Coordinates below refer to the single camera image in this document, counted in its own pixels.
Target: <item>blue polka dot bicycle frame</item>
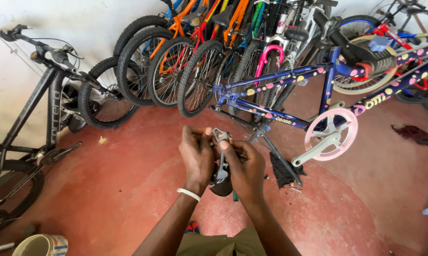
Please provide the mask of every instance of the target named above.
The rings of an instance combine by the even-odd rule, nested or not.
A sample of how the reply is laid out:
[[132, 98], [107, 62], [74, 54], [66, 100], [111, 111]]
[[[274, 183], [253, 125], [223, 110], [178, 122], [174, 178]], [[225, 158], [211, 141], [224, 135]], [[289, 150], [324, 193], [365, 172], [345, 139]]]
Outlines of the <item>blue polka dot bicycle frame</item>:
[[[265, 90], [270, 90], [274, 87], [281, 87], [285, 85], [290, 85], [296, 83], [297, 81], [301, 81], [303, 79], [308, 79], [313, 76], [317, 76], [320, 74], [326, 73], [326, 78], [323, 86], [323, 92], [321, 97], [321, 102], [319, 106], [318, 115], [323, 114], [324, 112], [329, 110], [329, 106], [331, 104], [331, 95], [333, 89], [333, 80], [336, 74], [340, 74], [346, 77], [363, 77], [364, 69], [358, 67], [348, 67], [342, 61], [339, 61], [339, 56], [341, 53], [341, 48], [336, 46], [333, 47], [330, 54], [330, 61], [325, 64], [319, 65], [309, 65], [304, 67], [298, 67], [295, 69], [288, 69], [285, 71], [279, 71], [274, 74], [269, 74], [253, 79], [243, 80], [239, 82], [235, 82], [228, 85], [219, 84], [214, 87], [213, 93], [218, 93], [219, 99], [216, 106], [216, 109], [222, 108], [222, 105], [227, 104], [229, 106], [251, 112], [253, 114], [262, 115], [268, 119], [274, 119], [281, 123], [285, 123], [288, 125], [292, 125], [304, 130], [307, 130], [311, 125], [311, 122], [308, 122], [304, 119], [297, 118], [290, 114], [286, 114], [280, 111], [277, 111], [272, 108], [267, 108], [265, 106], [260, 106], [255, 103], [246, 101], [241, 99], [240, 97], [254, 95], [256, 93], [260, 93]], [[417, 59], [419, 57], [428, 55], [428, 46], [421, 49], [412, 49], [405, 52], [402, 52], [397, 57], [397, 64], [401, 65], [405, 62]], [[405, 73], [402, 77], [394, 79], [389, 82], [386, 86], [381, 87], [375, 92], [359, 99], [354, 102], [350, 106], [346, 107], [349, 111], [353, 112], [355, 116], [358, 116], [364, 113], [366, 110], [376, 106], [377, 104], [387, 100], [392, 95], [400, 92], [405, 89], [407, 86], [416, 83], [417, 81], [428, 76], [428, 61], [423, 63], [422, 65], [416, 67], [411, 72]], [[250, 84], [253, 82], [260, 82], [268, 79], [276, 79], [276, 78], [285, 78], [283, 80], [279, 80], [273, 83], [268, 83], [265, 86], [254, 87], [246, 91], [232, 93], [231, 91], [227, 91], [230, 88], [243, 86], [246, 84]], [[345, 119], [336, 119], [335, 126], [338, 127], [345, 123]], [[315, 131], [323, 131], [325, 129], [323, 122], [320, 122], [316, 125]]]

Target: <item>red floor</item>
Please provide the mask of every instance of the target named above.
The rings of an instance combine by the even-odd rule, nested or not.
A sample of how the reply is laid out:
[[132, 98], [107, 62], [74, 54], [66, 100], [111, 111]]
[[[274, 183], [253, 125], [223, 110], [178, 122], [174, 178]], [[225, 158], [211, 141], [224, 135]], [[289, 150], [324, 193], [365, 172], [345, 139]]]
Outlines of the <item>red floor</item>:
[[[296, 87], [286, 112], [309, 118], [318, 109], [320, 91], [320, 81]], [[336, 98], [348, 104], [358, 97], [335, 93]], [[155, 106], [139, 109], [118, 130], [87, 127], [70, 134], [60, 147], [83, 145], [52, 167], [40, 198], [0, 232], [0, 243], [38, 223], [42, 233], [68, 238], [68, 256], [131, 255], [184, 183], [178, 144], [185, 124], [218, 127], [235, 139], [249, 137], [233, 120], [210, 110], [184, 119], [176, 108]], [[428, 112], [395, 99], [368, 110], [359, 117], [359, 134], [348, 152], [304, 164], [303, 194], [279, 190], [268, 161], [265, 198], [304, 256], [381, 256], [389, 250], [396, 256], [428, 255], [428, 216], [422, 215], [428, 207], [428, 147], [403, 139], [391, 124], [428, 132]], [[302, 130], [273, 123], [268, 135], [289, 160], [304, 151]], [[255, 146], [269, 160], [268, 150]], [[234, 236], [249, 224], [232, 195], [222, 198], [210, 191], [192, 219], [205, 235]]]

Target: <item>black bicycle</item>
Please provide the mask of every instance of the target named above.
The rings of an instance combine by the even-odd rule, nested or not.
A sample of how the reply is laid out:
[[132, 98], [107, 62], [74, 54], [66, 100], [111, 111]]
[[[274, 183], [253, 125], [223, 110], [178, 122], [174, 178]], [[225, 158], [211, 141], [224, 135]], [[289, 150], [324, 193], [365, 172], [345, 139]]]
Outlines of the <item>black bicycle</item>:
[[[136, 106], [124, 100], [118, 90], [114, 75], [117, 57], [101, 61], [89, 73], [77, 73], [76, 67], [68, 60], [68, 54], [80, 58], [72, 53], [72, 47], [54, 49], [22, 35], [24, 29], [30, 27], [17, 25], [12, 30], [1, 30], [0, 38], [8, 42], [24, 40], [33, 44], [36, 51], [30, 58], [44, 64], [47, 69], [4, 141], [0, 143], [0, 230], [22, 215], [36, 201], [43, 189], [42, 168], [63, 160], [67, 154], [81, 145], [81, 142], [78, 142], [68, 149], [56, 148], [57, 133], [63, 127], [61, 114], [80, 113], [82, 119], [89, 125], [106, 129], [118, 127], [137, 110]], [[45, 57], [47, 52], [51, 53], [54, 61]], [[80, 91], [72, 101], [61, 100], [63, 95], [68, 93], [62, 90], [64, 78], [82, 82]], [[46, 90], [49, 91], [46, 144], [40, 148], [12, 146]], [[8, 151], [22, 152], [26, 155], [19, 160], [6, 160]]]

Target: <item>bicycle stand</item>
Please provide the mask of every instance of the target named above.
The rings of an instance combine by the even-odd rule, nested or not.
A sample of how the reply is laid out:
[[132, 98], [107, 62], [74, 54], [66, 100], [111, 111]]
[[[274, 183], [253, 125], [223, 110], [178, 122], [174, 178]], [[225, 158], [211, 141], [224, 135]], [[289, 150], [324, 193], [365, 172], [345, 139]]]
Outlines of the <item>bicycle stand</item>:
[[[285, 100], [290, 95], [291, 91], [295, 88], [295, 86], [296, 86], [296, 84], [290, 84], [290, 85], [285, 86], [284, 90], [282, 91], [282, 93], [280, 94], [279, 98], [276, 100], [276, 102], [273, 106], [274, 109], [279, 109], [280, 106], [282, 106], [282, 104], [285, 102]], [[209, 109], [215, 111], [215, 107], [212, 105], [209, 106]], [[282, 154], [279, 152], [279, 150], [275, 147], [274, 143], [272, 143], [272, 141], [266, 135], [266, 131], [270, 130], [269, 124], [273, 121], [273, 119], [264, 119], [262, 124], [254, 125], [250, 122], [245, 121], [244, 119], [241, 119], [241, 118], [238, 118], [234, 115], [231, 115], [226, 111], [221, 110], [218, 113], [226, 115], [229, 118], [233, 119], [234, 121], [252, 128], [255, 132], [253, 133], [253, 135], [249, 139], [250, 143], [252, 143], [254, 141], [261, 143], [260, 141], [258, 141], [258, 138], [263, 137], [263, 139], [266, 141], [266, 143], [268, 143], [269, 147], [267, 147], [263, 143], [262, 144], [279, 157], [279, 160], [285, 166], [285, 169], [295, 178], [296, 184], [298, 186], [302, 187], [303, 184], [302, 184], [301, 179], [296, 175], [295, 171], [291, 168], [291, 166], [288, 164], [288, 162], [285, 160], [285, 158], [282, 156]]]

